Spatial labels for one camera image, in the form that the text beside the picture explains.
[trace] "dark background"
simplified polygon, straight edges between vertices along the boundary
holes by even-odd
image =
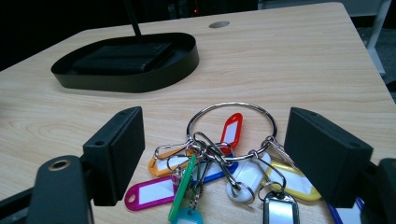
[[[257,0],[132,0],[138,22],[256,10]],[[168,6],[175,11],[170,13]],[[396,28],[395,1],[384,27]],[[374,17],[352,18],[357,27]],[[83,30],[128,24],[123,0],[0,0],[0,71]]]

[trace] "wooden table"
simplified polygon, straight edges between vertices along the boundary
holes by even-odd
[[[223,28],[209,24],[229,21]],[[341,4],[329,3],[141,24],[143,35],[183,32],[197,40],[200,63],[177,84],[147,93],[70,90],[50,67],[65,54],[110,37],[134,35],[130,26],[74,35],[0,73],[0,200],[33,186],[38,167],[82,145],[117,112],[143,107],[146,150],[130,186],[153,179],[148,163],[156,147],[182,143],[199,110],[221,102],[265,108],[284,142],[290,108],[330,119],[375,148],[372,162],[396,156],[396,106]],[[271,127],[240,107],[210,112],[194,126],[220,139],[224,121],[244,114],[236,154],[259,148]],[[236,204],[226,180],[205,185],[198,210],[206,223],[262,223],[262,202]],[[167,223],[171,204],[129,212],[123,202],[94,207],[96,223]],[[299,201],[302,223],[332,222],[323,201]]]

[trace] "silver key ring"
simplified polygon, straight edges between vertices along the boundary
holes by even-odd
[[[197,114],[195,114],[194,117],[192,117],[192,119],[189,122],[189,125],[187,126],[187,142],[192,141],[193,137],[191,136],[191,128],[194,125],[195,121],[198,120],[198,118],[200,118],[202,115],[204,115],[205,113],[220,108],[220,107],[225,107],[225,106],[242,106],[242,107],[247,107],[249,109],[254,109],[258,112],[260,112],[261,114],[263,114],[267,119],[270,120],[272,126],[273,126],[273,133],[272,136],[275,138],[276,137],[276,133],[277,133],[277,127],[276,127],[276,122],[274,120],[274,118],[271,116],[270,113],[268,113],[265,109],[257,106],[257,105],[253,105],[253,104],[249,104],[249,103],[242,103],[242,102],[226,102],[226,103],[220,103],[220,104],[216,104],[216,105],[211,105],[201,111],[199,111]],[[269,146],[271,146],[270,143],[266,143],[263,144],[262,147],[259,150],[256,150],[258,154],[264,152],[265,149],[267,149]],[[233,158],[224,158],[226,161],[241,161],[241,160],[245,160],[245,159],[249,159],[252,158],[254,155],[253,154],[247,154],[244,156],[239,156],[239,157],[233,157]]]

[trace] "black pole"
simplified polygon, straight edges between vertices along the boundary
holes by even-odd
[[[137,24],[136,16],[134,15],[134,9],[132,8],[131,0],[124,0],[126,11],[128,12],[129,21],[134,27],[134,35],[136,36],[137,42],[143,43],[142,34],[140,33],[139,25]]]

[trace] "black key tag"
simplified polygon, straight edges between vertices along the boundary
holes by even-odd
[[[269,192],[264,200],[264,224],[299,224],[297,202],[285,191]]]

